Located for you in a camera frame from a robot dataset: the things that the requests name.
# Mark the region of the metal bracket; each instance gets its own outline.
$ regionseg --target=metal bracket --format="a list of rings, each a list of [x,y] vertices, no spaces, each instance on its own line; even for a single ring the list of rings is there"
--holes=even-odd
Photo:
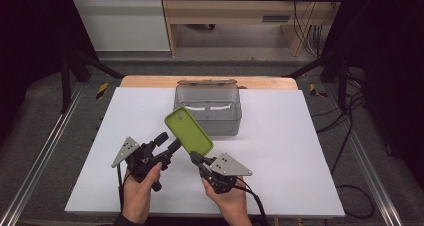
[[[118,155],[116,155],[115,160],[113,160],[112,168],[115,168],[118,164],[120,164],[138,148],[140,148],[140,145],[131,137],[127,137],[121,147],[121,150],[119,150]]]
[[[209,168],[225,176],[251,176],[252,171],[227,153],[222,153]]]

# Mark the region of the gray floor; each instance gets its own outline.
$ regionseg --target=gray floor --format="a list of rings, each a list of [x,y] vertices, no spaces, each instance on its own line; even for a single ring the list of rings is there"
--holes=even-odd
[[[278,26],[254,27],[217,25],[214,31],[206,26],[188,25],[183,27],[175,58],[145,53],[103,53],[103,61],[125,74],[149,75],[262,75],[281,76],[304,66],[313,60],[303,52],[299,58],[290,56],[287,43]],[[297,79],[303,90],[311,115],[321,114],[336,106],[330,97],[311,95],[309,86],[314,84],[320,93],[329,94],[333,84],[324,85],[319,81],[320,68]],[[55,221],[53,225],[75,225],[75,222],[89,222],[91,225],[111,222],[111,217],[79,217],[63,212],[70,189],[87,156],[96,128],[106,112],[119,80],[112,79],[96,69],[90,68],[93,77],[84,84],[81,99],[69,120],[61,139],[49,158],[43,174],[36,184],[20,215],[18,225],[34,220]],[[102,99],[95,99],[100,84],[110,85]],[[349,85],[348,93],[358,89]],[[19,187],[30,172],[39,152],[42,150],[61,107],[60,75],[54,74],[34,83],[27,92],[24,104],[12,126],[12,131],[0,148],[0,210],[5,212],[14,199]],[[323,116],[312,117],[316,129],[329,125],[337,118],[337,111]],[[384,139],[375,126],[372,115],[366,107],[354,110],[354,130],[364,150],[381,178],[390,199],[405,225],[424,225],[424,193],[414,181],[402,159],[388,156]],[[346,130],[343,125],[318,134],[329,167],[334,163]],[[342,154],[334,174],[336,185],[351,184],[360,187],[369,195],[360,164],[352,151],[352,142]],[[369,202],[357,191],[342,190],[340,198],[344,208],[354,214],[367,214]],[[281,219],[281,225],[297,225],[295,219]],[[351,216],[328,221],[329,225],[386,225],[379,207],[369,219]],[[304,225],[324,225],[320,219],[305,219]]]

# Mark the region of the clear storage box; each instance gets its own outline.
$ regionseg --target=clear storage box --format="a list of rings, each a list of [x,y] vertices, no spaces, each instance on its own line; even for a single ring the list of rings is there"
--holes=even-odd
[[[185,106],[209,136],[237,135],[241,120],[235,80],[180,81],[174,109]]]

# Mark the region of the plastic bin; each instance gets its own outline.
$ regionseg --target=plastic bin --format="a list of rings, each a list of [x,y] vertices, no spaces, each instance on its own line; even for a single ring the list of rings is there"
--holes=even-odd
[[[174,110],[184,106],[209,136],[238,134],[242,117],[235,80],[180,81]]]

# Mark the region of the wall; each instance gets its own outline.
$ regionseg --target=wall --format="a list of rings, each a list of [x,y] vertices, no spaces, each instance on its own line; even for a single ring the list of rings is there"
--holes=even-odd
[[[75,0],[96,51],[169,51],[160,1]]]

